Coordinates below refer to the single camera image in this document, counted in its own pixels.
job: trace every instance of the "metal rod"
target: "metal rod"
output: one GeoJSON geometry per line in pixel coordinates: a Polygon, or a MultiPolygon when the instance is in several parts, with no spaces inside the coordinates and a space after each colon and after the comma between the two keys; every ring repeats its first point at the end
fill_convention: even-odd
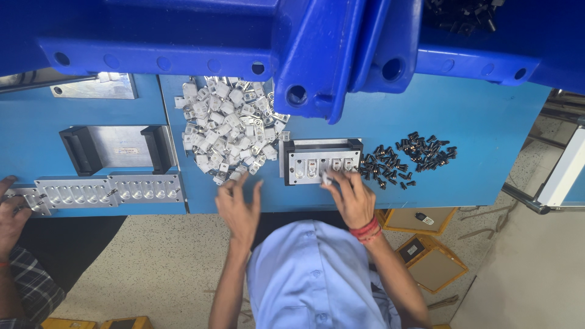
{"type": "Polygon", "coordinates": [[[556,140],[552,140],[552,139],[548,139],[548,138],[536,136],[536,135],[533,135],[531,133],[528,134],[528,138],[533,139],[533,140],[537,140],[537,141],[542,142],[544,144],[548,144],[548,145],[554,146],[554,147],[559,148],[559,149],[563,149],[564,150],[564,149],[567,148],[567,144],[559,143],[556,140]]]}
{"type": "Polygon", "coordinates": [[[80,82],[80,81],[91,81],[91,80],[95,80],[97,78],[98,78],[98,76],[84,76],[84,77],[72,76],[71,78],[61,79],[61,80],[42,81],[42,82],[28,83],[28,84],[7,85],[5,87],[0,87],[0,94],[4,94],[6,92],[34,89],[34,88],[49,87],[49,86],[56,85],[56,84],[66,84],[66,83],[74,83],[74,82],[80,82]]]}
{"type": "Polygon", "coordinates": [[[515,188],[514,186],[508,183],[504,183],[504,186],[502,186],[502,191],[511,196],[512,198],[520,201],[525,206],[527,206],[528,209],[534,211],[539,215],[546,215],[550,212],[549,206],[543,205],[538,201],[534,201],[533,197],[529,196],[528,194],[522,192],[521,190],[515,188]]]}
{"type": "Polygon", "coordinates": [[[559,119],[573,124],[585,125],[585,115],[559,111],[557,109],[542,108],[540,115],[547,118],[559,119]]]}

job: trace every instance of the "tiled floor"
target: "tiled floor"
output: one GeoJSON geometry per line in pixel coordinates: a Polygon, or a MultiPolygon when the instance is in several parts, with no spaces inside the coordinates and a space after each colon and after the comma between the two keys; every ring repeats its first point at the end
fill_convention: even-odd
{"type": "MultiPolygon", "coordinates": [[[[561,126],[558,121],[545,118],[539,118],[536,124],[543,137],[561,142],[566,142],[574,129],[574,126],[561,126]]],[[[550,170],[558,156],[560,153],[554,148],[532,143],[518,155],[507,181],[524,189],[535,171],[550,170]]],[[[495,228],[500,213],[464,221],[460,218],[510,204],[512,198],[500,193],[492,206],[469,213],[458,212],[438,237],[467,265],[469,272],[435,295],[423,291],[428,304],[459,295],[457,304],[431,311],[434,324],[450,322],[487,251],[497,239],[497,234],[488,240],[488,233],[482,233],[457,240],[478,229],[495,228]]],[[[384,233],[393,248],[412,236],[395,231],[384,233]]],[[[147,315],[156,329],[205,328],[213,300],[213,293],[207,291],[216,288],[228,237],[229,231],[217,215],[130,216],[52,316],[103,322],[147,315]]],[[[244,302],[242,310],[247,309],[250,305],[244,302]]],[[[243,324],[246,319],[240,315],[239,328],[254,327],[253,321],[243,324]]]]}

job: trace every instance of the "worker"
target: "worker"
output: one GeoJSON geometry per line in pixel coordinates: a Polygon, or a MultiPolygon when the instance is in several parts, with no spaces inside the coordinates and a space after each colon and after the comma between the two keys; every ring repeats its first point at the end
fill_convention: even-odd
{"type": "MultiPolygon", "coordinates": [[[[16,181],[0,181],[0,197],[16,181]]],[[[41,329],[126,216],[31,218],[22,196],[0,203],[0,329],[41,329]]]]}
{"type": "Polygon", "coordinates": [[[262,181],[250,204],[242,191],[247,174],[218,189],[215,203],[230,238],[209,328],[237,327],[245,276],[257,328],[431,327],[417,283],[373,215],[376,196],[357,173],[331,176],[339,188],[321,187],[331,192],[349,230],[315,219],[293,221],[257,245],[257,229],[264,230],[259,227],[262,181]],[[368,254],[377,272],[370,271],[368,254]]]}

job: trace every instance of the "pile of black connectors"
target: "pile of black connectors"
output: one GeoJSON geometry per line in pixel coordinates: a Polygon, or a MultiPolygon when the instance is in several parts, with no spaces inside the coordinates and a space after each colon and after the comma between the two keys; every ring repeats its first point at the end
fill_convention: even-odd
{"type": "MultiPolygon", "coordinates": [[[[441,150],[441,146],[449,144],[448,140],[438,140],[435,135],[425,139],[419,137],[418,132],[413,132],[408,135],[408,138],[403,139],[400,143],[396,142],[396,148],[403,151],[410,159],[417,164],[415,171],[420,173],[424,170],[436,170],[437,167],[442,167],[449,163],[450,159],[455,159],[457,156],[457,147],[452,146],[446,148],[447,152],[441,150]]],[[[400,187],[403,190],[407,186],[416,186],[416,181],[412,180],[412,172],[408,174],[398,173],[401,171],[406,173],[408,171],[408,164],[400,163],[398,155],[394,153],[392,147],[384,148],[384,145],[378,146],[373,154],[367,154],[360,159],[359,172],[364,179],[376,180],[382,190],[386,189],[386,182],[379,176],[383,176],[393,185],[397,185],[397,177],[400,176],[403,180],[408,181],[404,184],[400,182],[400,187]]]]}

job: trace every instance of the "white label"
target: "white label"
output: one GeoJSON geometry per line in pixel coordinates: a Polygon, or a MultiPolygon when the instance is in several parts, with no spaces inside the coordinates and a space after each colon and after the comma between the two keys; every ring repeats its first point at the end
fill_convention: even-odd
{"type": "Polygon", "coordinates": [[[138,154],[137,148],[114,148],[113,152],[116,154],[138,154]]]}
{"type": "Polygon", "coordinates": [[[412,255],[415,251],[417,251],[417,246],[412,246],[410,248],[408,248],[408,250],[406,252],[408,252],[409,255],[412,255]]]}
{"type": "Polygon", "coordinates": [[[429,225],[433,225],[433,223],[435,222],[434,220],[426,217],[425,219],[422,220],[423,223],[427,223],[429,225]]]}

